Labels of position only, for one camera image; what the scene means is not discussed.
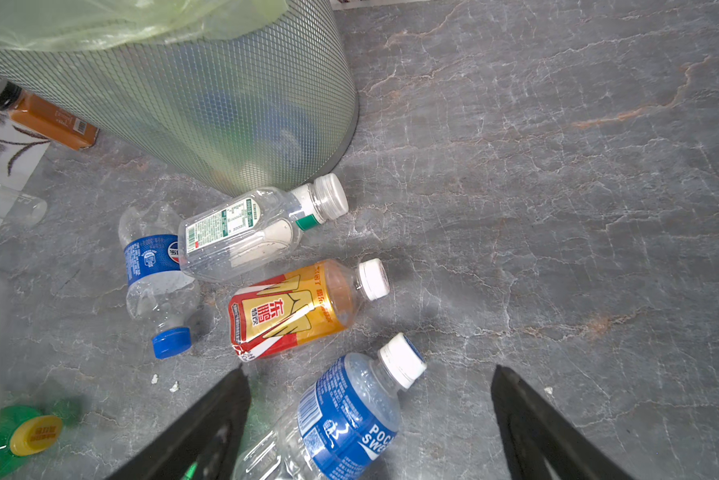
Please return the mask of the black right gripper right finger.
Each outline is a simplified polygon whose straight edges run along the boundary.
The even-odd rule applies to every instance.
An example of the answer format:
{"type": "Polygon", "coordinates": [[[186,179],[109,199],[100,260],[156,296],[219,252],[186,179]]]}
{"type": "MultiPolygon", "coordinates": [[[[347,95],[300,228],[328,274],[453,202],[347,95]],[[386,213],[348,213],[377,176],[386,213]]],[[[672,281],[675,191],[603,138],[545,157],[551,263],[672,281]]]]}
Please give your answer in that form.
{"type": "Polygon", "coordinates": [[[513,479],[629,479],[517,372],[495,367],[491,399],[513,479]]]}

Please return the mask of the clear bottle green white label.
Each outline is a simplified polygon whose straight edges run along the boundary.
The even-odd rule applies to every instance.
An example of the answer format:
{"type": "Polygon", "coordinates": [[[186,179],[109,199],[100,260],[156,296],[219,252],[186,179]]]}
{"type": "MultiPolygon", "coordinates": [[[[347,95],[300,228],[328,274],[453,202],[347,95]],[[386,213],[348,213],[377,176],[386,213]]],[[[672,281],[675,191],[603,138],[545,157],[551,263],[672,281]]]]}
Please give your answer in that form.
{"type": "Polygon", "coordinates": [[[333,173],[291,191],[249,191],[181,222],[180,269],[204,282],[233,280],[293,252],[305,231],[347,212],[345,192],[333,173]]]}

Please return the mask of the Pocari Sweat bottle white cap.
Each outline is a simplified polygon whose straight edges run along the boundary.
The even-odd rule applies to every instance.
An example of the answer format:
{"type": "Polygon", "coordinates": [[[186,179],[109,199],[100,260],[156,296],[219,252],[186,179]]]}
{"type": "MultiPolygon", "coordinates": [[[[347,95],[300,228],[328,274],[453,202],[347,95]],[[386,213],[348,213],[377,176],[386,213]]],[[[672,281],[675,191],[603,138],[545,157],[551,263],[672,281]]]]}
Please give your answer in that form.
{"type": "Polygon", "coordinates": [[[234,479],[357,479],[401,430],[399,393],[427,364],[403,333],[377,357],[339,357],[259,441],[240,454],[234,479]]]}

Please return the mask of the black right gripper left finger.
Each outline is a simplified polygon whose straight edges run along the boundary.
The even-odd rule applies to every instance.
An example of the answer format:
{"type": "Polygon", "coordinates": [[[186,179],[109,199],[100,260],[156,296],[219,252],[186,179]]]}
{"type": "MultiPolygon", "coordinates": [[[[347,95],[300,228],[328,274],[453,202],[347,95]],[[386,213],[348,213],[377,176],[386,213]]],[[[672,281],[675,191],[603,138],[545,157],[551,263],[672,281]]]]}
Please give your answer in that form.
{"type": "Polygon", "coordinates": [[[250,404],[248,378],[236,368],[110,477],[231,478],[250,404]]]}

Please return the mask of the orange red drink bottle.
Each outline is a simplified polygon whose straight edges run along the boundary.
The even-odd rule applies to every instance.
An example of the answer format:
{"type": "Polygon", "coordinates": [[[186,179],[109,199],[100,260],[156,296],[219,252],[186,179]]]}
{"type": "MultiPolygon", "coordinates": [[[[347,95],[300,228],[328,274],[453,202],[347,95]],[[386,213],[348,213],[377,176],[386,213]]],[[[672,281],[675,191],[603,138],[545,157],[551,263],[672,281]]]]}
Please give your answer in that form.
{"type": "Polygon", "coordinates": [[[323,260],[241,288],[227,305],[231,347],[251,362],[337,334],[389,291],[379,258],[354,267],[323,260]]]}

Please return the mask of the green Sprite bottle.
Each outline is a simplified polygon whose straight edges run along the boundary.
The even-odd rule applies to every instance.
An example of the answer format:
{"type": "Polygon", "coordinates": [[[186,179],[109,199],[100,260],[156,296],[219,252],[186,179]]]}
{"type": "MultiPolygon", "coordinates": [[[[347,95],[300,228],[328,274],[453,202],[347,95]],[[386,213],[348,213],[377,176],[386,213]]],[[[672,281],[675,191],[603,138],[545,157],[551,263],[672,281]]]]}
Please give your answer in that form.
{"type": "Polygon", "coordinates": [[[29,462],[31,456],[51,448],[63,430],[63,421],[28,406],[0,410],[0,479],[29,462]]]}

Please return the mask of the clear plastic measuring cup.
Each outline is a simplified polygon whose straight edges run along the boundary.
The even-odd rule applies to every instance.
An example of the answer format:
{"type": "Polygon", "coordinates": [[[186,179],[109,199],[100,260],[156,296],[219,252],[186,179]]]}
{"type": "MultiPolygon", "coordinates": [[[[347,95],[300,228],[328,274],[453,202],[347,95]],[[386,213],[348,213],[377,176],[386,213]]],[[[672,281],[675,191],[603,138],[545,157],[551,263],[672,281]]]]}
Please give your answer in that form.
{"type": "Polygon", "coordinates": [[[43,220],[47,202],[38,197],[12,189],[0,183],[0,220],[33,227],[43,220]]]}

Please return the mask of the mesh waste bin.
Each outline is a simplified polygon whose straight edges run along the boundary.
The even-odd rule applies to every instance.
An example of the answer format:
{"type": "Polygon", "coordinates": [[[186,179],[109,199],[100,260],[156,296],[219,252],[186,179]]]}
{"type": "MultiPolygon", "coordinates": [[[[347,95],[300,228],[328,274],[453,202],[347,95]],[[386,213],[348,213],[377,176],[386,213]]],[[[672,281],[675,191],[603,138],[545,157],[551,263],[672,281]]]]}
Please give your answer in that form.
{"type": "Polygon", "coordinates": [[[327,1],[231,40],[0,50],[0,78],[226,194],[333,170],[358,93],[327,1]]]}

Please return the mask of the Pepsi water bottle blue cap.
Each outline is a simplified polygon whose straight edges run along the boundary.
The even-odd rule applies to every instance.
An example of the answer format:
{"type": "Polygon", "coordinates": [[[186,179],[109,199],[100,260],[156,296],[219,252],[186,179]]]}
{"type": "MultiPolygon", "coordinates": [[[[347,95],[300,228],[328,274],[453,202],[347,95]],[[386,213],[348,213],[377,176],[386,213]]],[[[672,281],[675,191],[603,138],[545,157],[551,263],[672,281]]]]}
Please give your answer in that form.
{"type": "Polygon", "coordinates": [[[127,276],[129,316],[154,327],[154,356],[171,358],[192,346],[189,319],[201,300],[200,285],[184,274],[178,259],[181,217],[165,202],[130,206],[118,222],[127,276]]]}

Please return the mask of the orange spice jar black lid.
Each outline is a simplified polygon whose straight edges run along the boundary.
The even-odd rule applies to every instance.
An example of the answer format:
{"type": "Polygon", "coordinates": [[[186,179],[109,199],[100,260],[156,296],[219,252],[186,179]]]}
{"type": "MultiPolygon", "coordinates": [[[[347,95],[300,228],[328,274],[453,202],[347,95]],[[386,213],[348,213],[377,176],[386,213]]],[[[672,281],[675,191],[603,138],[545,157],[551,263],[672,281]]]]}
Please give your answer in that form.
{"type": "Polygon", "coordinates": [[[0,111],[16,124],[76,151],[97,140],[97,127],[6,80],[0,82],[0,111]]]}

